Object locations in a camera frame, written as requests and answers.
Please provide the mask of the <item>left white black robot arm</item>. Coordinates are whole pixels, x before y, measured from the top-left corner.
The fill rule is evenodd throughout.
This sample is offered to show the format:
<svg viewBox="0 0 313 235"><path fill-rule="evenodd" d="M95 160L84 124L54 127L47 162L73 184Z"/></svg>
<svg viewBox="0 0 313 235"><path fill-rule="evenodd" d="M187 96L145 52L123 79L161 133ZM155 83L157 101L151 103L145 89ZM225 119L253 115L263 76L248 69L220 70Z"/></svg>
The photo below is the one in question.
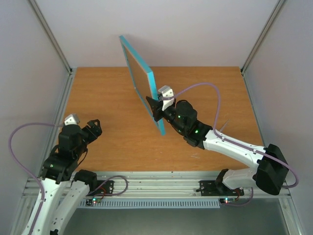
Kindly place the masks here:
<svg viewBox="0 0 313 235"><path fill-rule="evenodd" d="M68 116L58 135L58 144L54 146L44 161L41 173L36 177L16 158L12 149L15 133L27 127L17 127L10 135L8 149L13 160L38 184L39 193L29 220L22 232L24 235L62 235L65 228L87 195L98 191L97 175L88 170L75 173L83 154L87 154L88 145L102 134L100 121L91 120L83 128L75 115Z"/></svg>

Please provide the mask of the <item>turquoise picture frame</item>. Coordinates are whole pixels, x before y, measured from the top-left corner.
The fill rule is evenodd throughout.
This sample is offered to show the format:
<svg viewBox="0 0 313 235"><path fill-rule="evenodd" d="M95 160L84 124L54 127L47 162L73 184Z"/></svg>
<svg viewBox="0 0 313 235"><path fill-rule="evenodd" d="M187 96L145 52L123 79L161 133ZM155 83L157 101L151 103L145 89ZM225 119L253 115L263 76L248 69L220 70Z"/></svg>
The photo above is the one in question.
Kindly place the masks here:
<svg viewBox="0 0 313 235"><path fill-rule="evenodd" d="M123 49L125 60L130 72L130 76L134 85L134 89L139 96L142 104L149 113L150 119L158 128L161 135L165 135L164 122L162 120L155 121L151 111L151 107L146 97L158 99L158 92L154 73L150 66L144 61L135 48L127 41L124 36L119 36L119 40Z"/></svg>

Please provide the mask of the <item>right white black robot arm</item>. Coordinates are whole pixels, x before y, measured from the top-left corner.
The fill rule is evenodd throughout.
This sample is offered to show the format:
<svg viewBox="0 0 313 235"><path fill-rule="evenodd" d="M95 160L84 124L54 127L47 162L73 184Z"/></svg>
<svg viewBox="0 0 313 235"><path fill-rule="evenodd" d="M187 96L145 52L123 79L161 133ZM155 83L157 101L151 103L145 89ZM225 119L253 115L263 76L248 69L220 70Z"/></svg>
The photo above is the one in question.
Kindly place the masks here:
<svg viewBox="0 0 313 235"><path fill-rule="evenodd" d="M289 169L278 146L257 146L226 136L199 121L197 111L186 100L172 100L169 104L151 97L146 100L153 118L156 121L165 119L192 147L221 153L248 167L241 170L223 169L215 180L219 193L227 194L240 187L258 187L270 195L280 193Z"/></svg>

